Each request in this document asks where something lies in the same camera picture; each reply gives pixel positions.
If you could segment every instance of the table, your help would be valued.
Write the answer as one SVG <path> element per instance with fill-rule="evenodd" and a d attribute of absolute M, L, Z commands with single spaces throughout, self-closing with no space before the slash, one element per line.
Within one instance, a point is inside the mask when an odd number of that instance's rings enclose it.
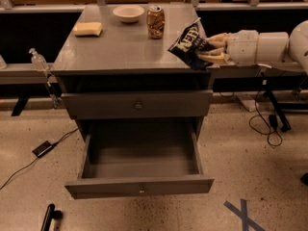
<path fill-rule="evenodd" d="M 192 5 L 163 5 L 162 39 L 139 22 L 122 23 L 116 6 L 86 6 L 79 22 L 99 21 L 100 37 L 70 34 L 51 72 L 85 141 L 74 198 L 207 193 L 197 139 L 207 115 L 211 74 L 167 49 L 196 19 Z"/>

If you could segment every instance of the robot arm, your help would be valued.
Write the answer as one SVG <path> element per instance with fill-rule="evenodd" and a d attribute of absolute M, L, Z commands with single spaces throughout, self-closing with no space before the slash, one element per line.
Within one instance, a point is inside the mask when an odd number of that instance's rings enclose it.
<path fill-rule="evenodd" d="M 206 40 L 216 47 L 209 52 L 198 52 L 203 61 L 236 66 L 262 64 L 276 66 L 299 63 L 308 73 L 308 21 L 300 23 L 290 38 L 285 32 L 258 33 L 241 30 L 235 34 L 219 34 Z"/>

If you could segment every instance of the cabinet top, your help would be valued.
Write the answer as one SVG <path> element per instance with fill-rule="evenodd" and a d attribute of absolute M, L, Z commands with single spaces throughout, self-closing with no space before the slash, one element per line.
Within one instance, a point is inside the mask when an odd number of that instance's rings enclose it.
<path fill-rule="evenodd" d="M 161 39 L 148 36 L 146 11 L 150 4 L 141 5 L 145 13 L 138 22 L 125 24 L 114 14 L 117 5 L 86 6 L 78 22 L 101 22 L 99 37 L 76 37 L 69 34 L 51 71 L 69 74 L 72 71 L 143 71 L 158 69 L 190 69 L 168 52 L 169 47 L 191 25 L 197 14 L 190 4 L 161 4 L 165 12 L 165 31 Z"/>

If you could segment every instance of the blue tape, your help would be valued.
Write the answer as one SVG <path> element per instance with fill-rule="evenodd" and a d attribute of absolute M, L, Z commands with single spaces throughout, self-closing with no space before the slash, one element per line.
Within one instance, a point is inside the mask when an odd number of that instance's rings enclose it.
<path fill-rule="evenodd" d="M 247 201 L 241 199 L 241 210 L 236 208 L 233 204 L 225 201 L 224 206 L 227 207 L 231 212 L 237 215 L 242 220 L 243 231 L 249 231 L 249 226 L 256 231 L 266 231 L 264 228 L 260 227 L 256 222 L 248 217 L 247 211 Z"/>

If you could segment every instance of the aluminum can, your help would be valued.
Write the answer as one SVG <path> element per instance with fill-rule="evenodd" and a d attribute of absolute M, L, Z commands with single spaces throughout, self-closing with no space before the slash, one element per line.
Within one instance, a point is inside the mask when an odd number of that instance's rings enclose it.
<path fill-rule="evenodd" d="M 146 17 L 148 35 L 152 39 L 161 39 L 164 35 L 165 13 L 157 5 L 151 6 L 147 10 Z"/>

